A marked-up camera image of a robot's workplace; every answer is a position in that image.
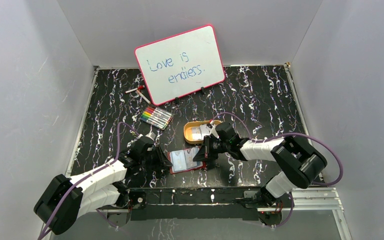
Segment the stack of silver cards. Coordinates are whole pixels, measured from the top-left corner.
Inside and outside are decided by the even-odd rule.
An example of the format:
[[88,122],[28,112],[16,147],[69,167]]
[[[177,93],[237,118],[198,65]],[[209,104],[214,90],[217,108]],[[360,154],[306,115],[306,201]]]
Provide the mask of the stack of silver cards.
[[192,141],[203,141],[205,136],[210,135],[207,124],[193,126],[190,128],[190,139]]

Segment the red card holder wallet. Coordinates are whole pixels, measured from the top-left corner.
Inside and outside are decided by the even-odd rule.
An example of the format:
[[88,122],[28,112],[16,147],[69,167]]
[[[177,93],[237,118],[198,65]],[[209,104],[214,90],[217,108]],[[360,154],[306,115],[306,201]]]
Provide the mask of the red card holder wallet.
[[175,150],[168,153],[168,159],[172,163],[172,167],[170,168],[170,173],[172,175],[177,173],[189,172],[192,170],[199,170],[206,167],[206,163],[202,162],[203,166],[199,168],[187,169],[184,150],[185,149]]

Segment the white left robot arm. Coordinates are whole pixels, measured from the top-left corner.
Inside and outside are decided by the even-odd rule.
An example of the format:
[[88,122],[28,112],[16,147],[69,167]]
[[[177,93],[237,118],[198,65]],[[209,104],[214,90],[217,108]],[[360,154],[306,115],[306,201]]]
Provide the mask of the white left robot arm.
[[123,183],[130,170],[143,165],[172,167],[153,137],[140,135],[127,149],[117,146],[114,158],[79,175],[55,176],[36,202],[33,211],[45,224],[39,235],[60,235],[86,213],[105,206],[130,207],[130,190]]

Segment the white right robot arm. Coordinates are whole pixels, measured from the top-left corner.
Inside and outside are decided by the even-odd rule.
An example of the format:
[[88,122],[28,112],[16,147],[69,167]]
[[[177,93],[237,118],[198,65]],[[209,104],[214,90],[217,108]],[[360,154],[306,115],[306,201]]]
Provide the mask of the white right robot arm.
[[278,164],[280,173],[256,193],[245,193],[242,198],[244,203],[261,203],[268,207],[275,207],[284,194],[296,188],[306,189],[328,165],[326,158],[309,143],[305,135],[252,140],[240,137],[229,122],[211,127],[193,161],[213,161],[224,153],[240,161],[268,160]]

